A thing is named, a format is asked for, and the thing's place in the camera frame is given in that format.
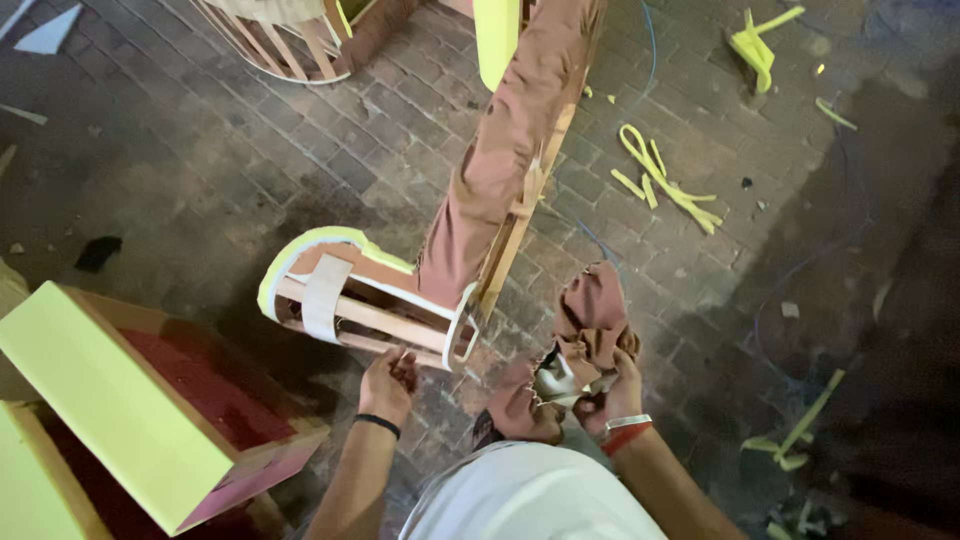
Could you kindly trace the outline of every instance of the black wristband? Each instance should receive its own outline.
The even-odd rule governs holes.
[[[382,426],[382,427],[390,430],[390,432],[393,433],[394,436],[396,436],[396,440],[400,440],[400,428],[398,428],[397,426],[395,426],[394,423],[393,423],[393,422],[390,422],[389,420],[384,420],[384,419],[382,419],[382,418],[380,418],[379,416],[376,416],[376,415],[374,415],[374,414],[358,414],[358,415],[356,415],[356,416],[353,417],[353,422],[354,422],[354,423],[359,422],[359,421],[363,421],[363,422],[373,422],[374,424],[377,424],[378,426]]]

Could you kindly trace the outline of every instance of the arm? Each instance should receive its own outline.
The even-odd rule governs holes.
[[[360,384],[361,414],[372,414],[403,425],[410,412],[410,395],[417,376],[413,355],[392,349],[378,357]],[[376,538],[383,516],[383,490],[394,460],[396,437],[382,426],[356,422],[333,481],[310,523],[307,539]]]
[[[641,376],[626,355],[614,354],[620,375],[610,392],[584,398],[574,414],[594,437],[606,431],[607,420],[643,414]],[[624,485],[669,538],[745,538],[710,502],[677,461],[670,448],[649,428],[611,455]]]

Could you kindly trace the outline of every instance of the hand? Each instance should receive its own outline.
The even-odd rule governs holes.
[[[394,347],[378,356],[360,382],[360,414],[372,414],[398,428],[410,414],[410,396],[417,389],[413,353]]]
[[[619,372],[616,380],[606,394],[580,398],[573,404],[573,414],[580,425],[593,438],[603,437],[607,432],[607,421],[624,416],[643,414],[642,390],[643,378],[629,355],[620,350],[613,352],[613,361]]]

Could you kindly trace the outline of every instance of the red bracelet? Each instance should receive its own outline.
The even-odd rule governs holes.
[[[647,431],[647,429],[653,425],[653,422],[644,422],[642,424],[631,424],[630,426],[624,426],[623,428],[614,428],[615,432],[613,437],[608,439],[607,442],[600,447],[600,450],[602,450],[607,456],[613,456],[613,453],[626,446],[626,444],[630,441],[639,437],[641,433]]]

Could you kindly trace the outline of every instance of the white strap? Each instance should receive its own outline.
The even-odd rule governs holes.
[[[303,291],[300,307],[303,329],[308,334],[330,343],[340,343],[333,313],[352,269],[352,262],[326,253],[317,261]]]
[[[647,422],[653,422],[653,419],[650,418],[649,414],[638,414],[637,416],[624,416],[623,418],[613,418],[607,421],[607,431],[610,431],[613,428],[623,428],[624,426],[630,426],[631,424],[646,424]]]

